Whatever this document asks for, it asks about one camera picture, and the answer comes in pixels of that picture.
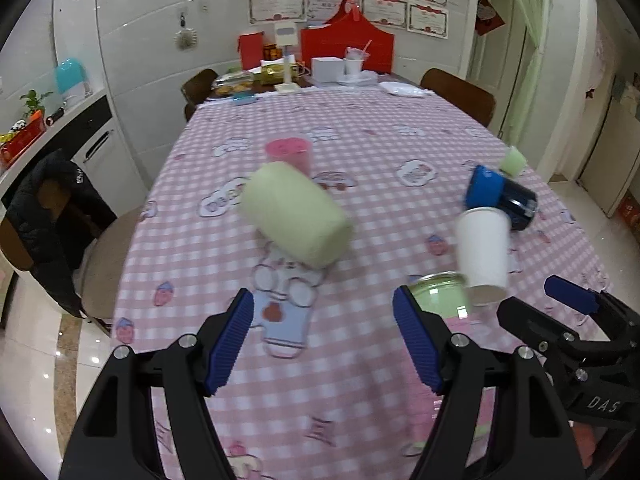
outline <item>pink checkered tablecloth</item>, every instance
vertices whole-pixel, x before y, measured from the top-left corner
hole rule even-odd
[[[323,271],[292,261],[236,208],[238,185],[265,163],[274,136],[313,140],[315,181],[356,225],[351,249]],[[229,384],[207,400],[236,476],[408,478],[414,423],[424,430],[430,417],[412,402],[392,293],[409,276],[456,269],[454,224],[471,169],[497,167],[504,151],[437,96],[310,89],[241,107],[201,106],[149,194],[120,283],[114,338],[136,351],[164,348],[247,287],[254,326]],[[549,187],[529,168],[518,181],[538,194],[540,211],[513,234],[510,293],[590,338],[596,325],[545,297],[543,282],[556,273],[603,288],[608,277]],[[518,342],[498,326],[496,307],[482,307],[466,328],[481,346],[511,351]],[[166,474],[177,480],[158,392],[154,410]]]

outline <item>dark blue can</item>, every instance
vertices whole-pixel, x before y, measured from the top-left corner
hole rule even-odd
[[[533,220],[538,198],[532,190],[478,164],[466,190],[465,205],[467,209],[498,208],[509,215],[512,230],[522,231]]]

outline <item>white cabinet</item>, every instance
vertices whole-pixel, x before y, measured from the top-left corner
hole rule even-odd
[[[72,159],[117,216],[141,206],[146,187],[132,166],[115,119],[108,120]]]

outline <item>white tissue box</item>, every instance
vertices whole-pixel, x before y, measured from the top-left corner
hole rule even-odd
[[[312,57],[311,77],[319,83],[334,83],[344,75],[344,60],[339,57]]]

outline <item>curtain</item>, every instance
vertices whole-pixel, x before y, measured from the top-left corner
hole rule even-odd
[[[511,146],[518,144],[529,119],[529,111],[540,79],[540,67],[542,67],[551,10],[551,0],[516,0],[516,2],[524,15],[527,33],[535,51],[507,114],[507,129],[503,140]]]

